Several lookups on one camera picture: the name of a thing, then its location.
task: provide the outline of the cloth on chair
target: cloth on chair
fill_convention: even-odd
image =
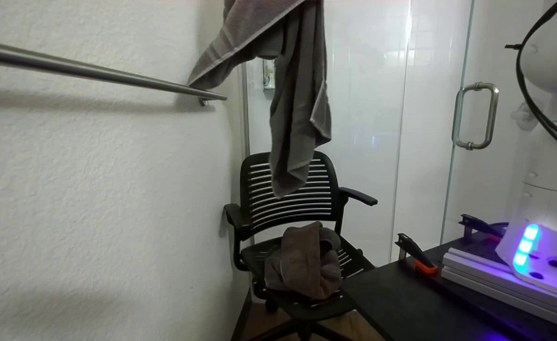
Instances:
[[[265,260],[265,286],[311,300],[330,298],[343,281],[335,254],[339,247],[339,235],[318,222],[288,228],[280,249]]]
[[[241,63],[275,59],[271,167],[277,196],[305,184],[314,148],[332,141],[322,0],[225,0],[218,38],[189,86],[220,86]]]

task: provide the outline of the black mesh chair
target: black mesh chair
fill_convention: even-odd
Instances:
[[[241,243],[269,228],[316,220],[333,222],[335,233],[341,235],[343,211],[350,197],[369,207],[377,205],[369,196],[339,188],[330,158],[320,152],[313,158],[307,184],[286,197],[275,197],[271,188],[269,154],[256,154],[242,161],[241,207],[224,207],[224,214],[235,230],[233,262],[237,269],[252,273],[254,294],[265,300],[267,311],[277,311],[280,307],[292,319],[254,340],[278,340],[290,334],[297,334],[299,340],[309,340],[311,334],[332,341],[347,340],[318,322],[352,311],[350,302],[339,292],[324,302],[313,302],[297,294],[267,290],[263,286],[263,264],[269,254],[278,250],[280,239],[263,241],[246,249],[241,249]],[[362,271],[373,269],[373,266],[362,256],[362,250],[354,249],[343,237],[337,256],[345,281]]]

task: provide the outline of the glowing blue light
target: glowing blue light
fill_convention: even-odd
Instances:
[[[525,230],[525,239],[534,241],[540,233],[540,226],[538,224],[529,224]]]
[[[527,264],[527,254],[517,254],[517,256],[513,256],[513,264],[519,266],[519,268],[525,268],[525,264]]]
[[[521,245],[519,245],[519,252],[529,254],[530,249],[532,249],[532,243],[523,239]]]

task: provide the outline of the metal door handle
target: metal door handle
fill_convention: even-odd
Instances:
[[[489,116],[487,116],[487,129],[485,129],[485,141],[481,144],[476,143],[464,143],[460,139],[460,125],[462,125],[462,110],[464,110],[464,97],[468,91],[483,91],[487,89],[491,93],[491,103],[489,103]],[[451,131],[451,141],[458,146],[458,148],[466,148],[466,150],[485,150],[491,141],[493,141],[493,127],[494,127],[494,116],[498,110],[498,99],[500,99],[500,91],[494,84],[485,84],[485,82],[477,82],[472,84],[464,89],[460,89],[457,93],[457,101],[455,101],[455,114],[453,114],[453,131]]]

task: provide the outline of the black table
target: black table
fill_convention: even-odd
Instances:
[[[487,243],[462,245],[460,241],[441,245],[426,254],[440,264],[451,247],[476,249],[494,258]],[[349,279],[343,285],[343,294],[385,340],[557,341],[555,324],[447,281],[440,281],[438,290],[436,285],[428,285],[402,262]]]

